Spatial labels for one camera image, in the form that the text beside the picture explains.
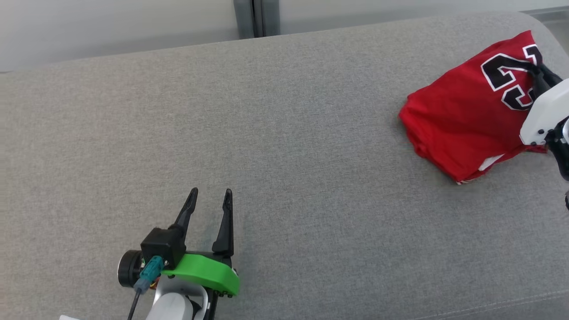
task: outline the folded red shirt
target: folded red shirt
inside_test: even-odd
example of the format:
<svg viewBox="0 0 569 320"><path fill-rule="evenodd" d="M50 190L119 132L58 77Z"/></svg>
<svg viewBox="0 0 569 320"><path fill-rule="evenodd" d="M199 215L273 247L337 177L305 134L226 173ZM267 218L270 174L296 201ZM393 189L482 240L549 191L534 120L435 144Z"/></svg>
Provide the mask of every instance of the folded red shirt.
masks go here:
<svg viewBox="0 0 569 320"><path fill-rule="evenodd" d="M541 64L525 31L410 94L399 117L415 152L462 184L528 149L519 137L534 100L527 70Z"/></svg>

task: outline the red fabric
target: red fabric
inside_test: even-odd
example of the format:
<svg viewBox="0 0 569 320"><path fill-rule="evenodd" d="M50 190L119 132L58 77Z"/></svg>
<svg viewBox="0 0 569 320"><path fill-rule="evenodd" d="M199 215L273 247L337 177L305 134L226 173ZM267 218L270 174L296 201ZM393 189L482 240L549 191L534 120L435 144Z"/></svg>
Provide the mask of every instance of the red fabric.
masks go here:
<svg viewBox="0 0 569 320"><path fill-rule="evenodd" d="M502 98L506 90L519 85L525 94L520 103L530 103L532 76L505 69L512 72L515 81L494 90L481 66L497 54L541 63L541 56L531 57L525 52L532 44L535 41L530 31L495 43L431 85L410 94L399 116L415 152L461 183L488 172L492 166L479 171L485 159L504 154L495 162L499 163L526 150L519 131L529 110L509 108Z"/></svg>

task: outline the stitching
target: stitching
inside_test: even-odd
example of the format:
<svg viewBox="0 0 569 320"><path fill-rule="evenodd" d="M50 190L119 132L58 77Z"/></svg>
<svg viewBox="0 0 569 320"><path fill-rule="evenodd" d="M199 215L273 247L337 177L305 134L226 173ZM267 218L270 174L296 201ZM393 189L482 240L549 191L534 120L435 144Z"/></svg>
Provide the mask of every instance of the stitching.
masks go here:
<svg viewBox="0 0 569 320"><path fill-rule="evenodd" d="M451 312L439 313L439 314L434 314L434 315L428 315L428 316L426 316L426 317L419 317L419 318L413 318L413 319L408 319L408 320L427 319L427 318L436 317L436 316L438 316L438 315L447 315L447 314L453 314L453 313L458 313L458 312L470 311L470 310L474 310L474 309L480 309L480 308L484 308L484 307L490 307L490 306L499 305L499 304L501 304L501 303L517 302L517 301L526 300L526 299L532 299L532 298L550 296L550 295L552 295L552 294L562 294L562 293L568 293L568 292L569 292L569 289L567 289L567 290L561 290L561 291L555 291L555 292L542 293L542 294L538 294L538 295L536 295L536 296L530 296L530 297L525 297L525 298L519 298L519 299L512 299L512 300L494 302L494 303L489 303L489 304L487 304L487 305L482 305L482 306L478 306L478 307L472 307L472 308L468 308L468 309L462 309L462 310L457 310L457 311L451 311Z"/></svg>
<svg viewBox="0 0 569 320"><path fill-rule="evenodd" d="M527 304L527 303L534 303L534 302L540 302L540 301L551 300L551 299L559 299L559 298L563 298L563 295L561 295L561 296L554 296L554 297L548 297L548 298L543 298L543 299L539 299L539 300L524 301L524 302L520 302L520 303L514 303L513 305L495 307L495 308L490 308L490 309L480 310L480 311L474 311L474 312L465 313L465 314L452 315L452 316L450 316L450 317L440 318L439 320L450 319L450 318L457 318L457 317L462 317L462 316L464 316L464 315L470 315L470 314L475 314L475 313L482 313L482 312L491 311L491 310L497 310L497 309L502 309L502 308L507 308L507 307L513 307L513 306L524 305L524 304Z"/></svg>

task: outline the jersey number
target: jersey number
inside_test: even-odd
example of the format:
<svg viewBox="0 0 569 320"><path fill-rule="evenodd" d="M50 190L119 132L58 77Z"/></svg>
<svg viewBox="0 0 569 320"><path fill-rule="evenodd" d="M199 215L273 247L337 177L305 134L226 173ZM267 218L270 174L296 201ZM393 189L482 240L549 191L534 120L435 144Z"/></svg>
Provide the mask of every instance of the jersey number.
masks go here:
<svg viewBox="0 0 569 320"><path fill-rule="evenodd" d="M519 84L515 84L516 77L512 70L527 72L532 65L540 65L542 62L541 53L535 44L524 47L523 53L531 61L497 54L486 60L481 66L482 73L493 91L508 87L502 95L502 102L512 110L528 110L535 100L532 88L524 92Z"/></svg>

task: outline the gray fabric surface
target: gray fabric surface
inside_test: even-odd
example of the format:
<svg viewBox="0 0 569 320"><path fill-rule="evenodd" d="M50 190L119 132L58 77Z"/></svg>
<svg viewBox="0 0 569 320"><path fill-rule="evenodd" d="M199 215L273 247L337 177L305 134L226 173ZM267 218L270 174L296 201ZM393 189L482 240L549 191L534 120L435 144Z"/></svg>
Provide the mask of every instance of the gray fabric surface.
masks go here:
<svg viewBox="0 0 569 320"><path fill-rule="evenodd" d="M233 189L241 294L217 319L566 319L552 155L457 186L408 143L406 96L532 29L473 14L70 61L0 76L2 317L126 317L122 254L200 189L209 249ZM144 319L152 295L141 298Z"/></svg>

